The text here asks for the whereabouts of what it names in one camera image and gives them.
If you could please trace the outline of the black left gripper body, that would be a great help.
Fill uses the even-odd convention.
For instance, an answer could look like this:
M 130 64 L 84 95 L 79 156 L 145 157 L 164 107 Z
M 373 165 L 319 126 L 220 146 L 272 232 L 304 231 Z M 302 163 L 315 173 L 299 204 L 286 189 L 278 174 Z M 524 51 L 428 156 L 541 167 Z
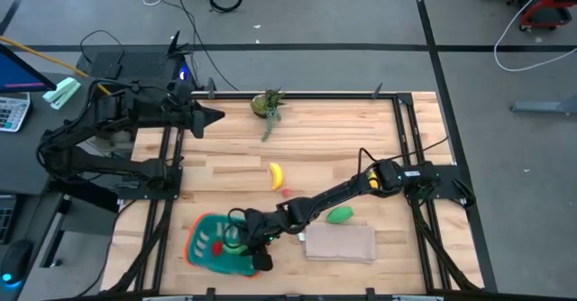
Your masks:
M 168 98 L 168 124 L 177 128 L 192 129 L 194 127 L 194 112 L 197 110 L 197 106 L 198 103 L 196 100 L 180 102 L 172 98 Z

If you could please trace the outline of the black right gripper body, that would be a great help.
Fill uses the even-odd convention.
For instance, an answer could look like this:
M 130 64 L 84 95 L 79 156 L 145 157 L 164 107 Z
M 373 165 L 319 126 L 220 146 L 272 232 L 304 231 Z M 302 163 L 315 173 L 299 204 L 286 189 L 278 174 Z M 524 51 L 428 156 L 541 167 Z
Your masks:
M 251 250 L 269 244 L 280 235 L 280 217 L 276 212 L 263 213 L 249 208 L 244 212 L 244 220 L 244 228 L 249 231 L 251 238 L 248 245 Z

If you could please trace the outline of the yellow toy banana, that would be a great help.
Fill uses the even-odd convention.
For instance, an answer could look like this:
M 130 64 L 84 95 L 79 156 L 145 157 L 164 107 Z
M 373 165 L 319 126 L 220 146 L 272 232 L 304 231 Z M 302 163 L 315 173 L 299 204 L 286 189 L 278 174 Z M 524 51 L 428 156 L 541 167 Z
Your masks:
M 271 163 L 269 165 L 270 173 L 272 175 L 272 189 L 277 190 L 282 187 L 284 182 L 284 175 L 281 166 L 278 163 Z

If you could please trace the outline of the potted succulent plant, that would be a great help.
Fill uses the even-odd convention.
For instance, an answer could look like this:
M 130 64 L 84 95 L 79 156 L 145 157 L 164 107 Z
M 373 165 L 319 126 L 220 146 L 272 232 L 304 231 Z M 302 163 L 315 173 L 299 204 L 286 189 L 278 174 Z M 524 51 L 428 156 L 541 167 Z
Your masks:
M 266 129 L 261 136 L 262 141 L 267 141 L 276 124 L 281 120 L 279 107 L 284 105 L 282 99 L 285 92 L 278 89 L 267 89 L 263 94 L 256 95 L 251 101 L 252 112 L 266 121 Z

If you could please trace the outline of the black computer case with antennas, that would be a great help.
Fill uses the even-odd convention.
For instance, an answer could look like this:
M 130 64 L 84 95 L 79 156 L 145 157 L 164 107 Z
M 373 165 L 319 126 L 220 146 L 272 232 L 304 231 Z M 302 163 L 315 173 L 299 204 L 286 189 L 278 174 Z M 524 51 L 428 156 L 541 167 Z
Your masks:
M 179 34 L 177 31 L 168 45 L 148 49 L 133 50 L 120 44 L 89 53 L 82 49 L 77 68 L 95 78 L 159 84 L 178 81 L 198 90 L 199 85 L 185 59 L 184 45 L 178 45 Z

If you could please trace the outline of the folded brown cloth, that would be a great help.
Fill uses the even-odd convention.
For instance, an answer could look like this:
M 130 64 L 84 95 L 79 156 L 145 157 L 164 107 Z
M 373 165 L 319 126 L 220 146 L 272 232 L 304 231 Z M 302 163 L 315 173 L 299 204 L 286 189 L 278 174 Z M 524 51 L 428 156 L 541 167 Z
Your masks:
M 375 229 L 368 225 L 312 223 L 298 239 L 308 260 L 372 263 L 377 259 Z

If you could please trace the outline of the dark green toy vegetable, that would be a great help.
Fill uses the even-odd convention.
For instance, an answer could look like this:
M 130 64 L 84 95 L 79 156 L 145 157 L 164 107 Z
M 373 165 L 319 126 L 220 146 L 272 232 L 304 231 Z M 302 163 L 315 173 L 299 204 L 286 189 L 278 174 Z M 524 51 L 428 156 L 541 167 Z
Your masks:
M 332 209 L 326 216 L 325 220 L 331 224 L 346 223 L 354 215 L 350 206 L 339 206 Z

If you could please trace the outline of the mint green stapler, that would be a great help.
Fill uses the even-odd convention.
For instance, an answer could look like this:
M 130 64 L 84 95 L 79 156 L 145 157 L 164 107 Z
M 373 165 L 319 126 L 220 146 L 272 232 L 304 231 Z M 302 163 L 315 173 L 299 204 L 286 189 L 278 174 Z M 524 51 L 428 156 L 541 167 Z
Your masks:
M 42 99 L 54 110 L 59 110 L 81 88 L 81 83 L 74 78 L 61 80 L 55 90 L 46 92 Z

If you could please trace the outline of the dark grey desk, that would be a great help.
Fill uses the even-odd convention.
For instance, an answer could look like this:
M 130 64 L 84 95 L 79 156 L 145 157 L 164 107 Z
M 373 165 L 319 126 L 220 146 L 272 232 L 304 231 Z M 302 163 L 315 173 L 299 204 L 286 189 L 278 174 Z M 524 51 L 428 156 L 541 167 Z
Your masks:
M 74 77 L 82 87 L 59 111 L 50 108 L 42 99 L 43 93 L 32 93 L 32 113 L 26 116 L 23 128 L 16 133 L 0 132 L 0 193 L 17 194 L 21 198 L 9 242 L 25 239 L 32 242 L 33 247 L 21 284 L 7 287 L 0 279 L 0 301 L 15 301 L 18 298 L 64 197 L 59 191 L 44 192 L 49 175 L 35 157 L 40 138 L 46 129 L 57 128 L 65 119 L 71 120 L 79 115 L 92 81 L 91 78 L 60 73 L 43 75 L 54 83 Z M 65 217 L 65 230 L 110 235 L 114 215 L 79 198 L 73 199 L 69 215 Z

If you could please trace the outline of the computer monitor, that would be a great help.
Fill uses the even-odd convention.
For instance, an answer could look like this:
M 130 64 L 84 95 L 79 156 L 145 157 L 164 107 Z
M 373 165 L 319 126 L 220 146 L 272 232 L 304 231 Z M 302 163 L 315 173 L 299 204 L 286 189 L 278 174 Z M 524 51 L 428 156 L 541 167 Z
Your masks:
M 0 94 L 53 91 L 56 85 L 0 44 Z

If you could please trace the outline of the grey desk calculator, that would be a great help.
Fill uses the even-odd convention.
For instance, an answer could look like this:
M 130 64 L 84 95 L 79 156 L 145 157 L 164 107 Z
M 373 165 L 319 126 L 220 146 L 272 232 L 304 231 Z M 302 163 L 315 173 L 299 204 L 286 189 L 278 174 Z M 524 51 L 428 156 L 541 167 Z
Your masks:
M 30 93 L 0 93 L 0 132 L 18 132 L 31 109 Z

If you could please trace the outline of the black keyboard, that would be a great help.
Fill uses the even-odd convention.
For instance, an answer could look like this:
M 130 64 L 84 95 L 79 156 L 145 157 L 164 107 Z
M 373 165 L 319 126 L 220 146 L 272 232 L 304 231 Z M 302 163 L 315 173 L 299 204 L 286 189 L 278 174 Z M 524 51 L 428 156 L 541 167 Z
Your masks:
M 10 241 L 18 206 L 18 195 L 0 194 L 0 244 Z

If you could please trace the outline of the black computer mouse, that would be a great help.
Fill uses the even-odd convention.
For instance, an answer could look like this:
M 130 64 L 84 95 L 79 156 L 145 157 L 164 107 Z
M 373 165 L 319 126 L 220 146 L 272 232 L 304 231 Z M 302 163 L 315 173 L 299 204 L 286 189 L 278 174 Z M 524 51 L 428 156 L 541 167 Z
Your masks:
M 12 243 L 0 262 L 0 281 L 7 287 L 20 284 L 27 272 L 33 243 L 20 240 Z

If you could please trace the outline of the grey desk foot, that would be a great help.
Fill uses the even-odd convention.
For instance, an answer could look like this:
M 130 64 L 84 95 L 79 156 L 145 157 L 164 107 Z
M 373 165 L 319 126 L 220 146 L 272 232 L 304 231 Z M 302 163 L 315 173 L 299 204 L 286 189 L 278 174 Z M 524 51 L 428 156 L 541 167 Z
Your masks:
M 512 112 L 577 114 L 577 95 L 561 101 L 515 101 Z

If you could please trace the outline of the black aluminium table frame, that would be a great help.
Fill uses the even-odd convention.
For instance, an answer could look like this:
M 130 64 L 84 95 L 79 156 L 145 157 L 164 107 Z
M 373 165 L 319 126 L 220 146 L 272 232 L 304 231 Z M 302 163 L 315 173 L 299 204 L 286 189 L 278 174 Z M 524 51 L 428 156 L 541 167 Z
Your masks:
M 269 211 L 283 196 L 271 187 L 269 165 L 278 163 L 293 196 L 314 196 L 354 175 L 372 159 L 415 161 L 415 147 L 436 164 L 452 164 L 444 120 L 432 92 L 292 92 L 267 141 L 266 123 L 250 108 L 251 95 L 202 94 L 202 105 L 225 112 L 202 139 L 183 137 L 183 180 L 171 212 L 168 239 L 147 262 L 144 288 L 201 299 L 270 301 L 362 299 L 373 288 L 379 300 L 424 290 L 416 229 L 403 196 L 360 196 L 350 201 L 353 222 L 376 232 L 373 263 L 309 261 L 298 238 L 283 235 L 269 248 L 274 267 L 255 278 L 217 274 L 192 266 L 184 256 L 189 231 L 206 213 L 234 207 Z

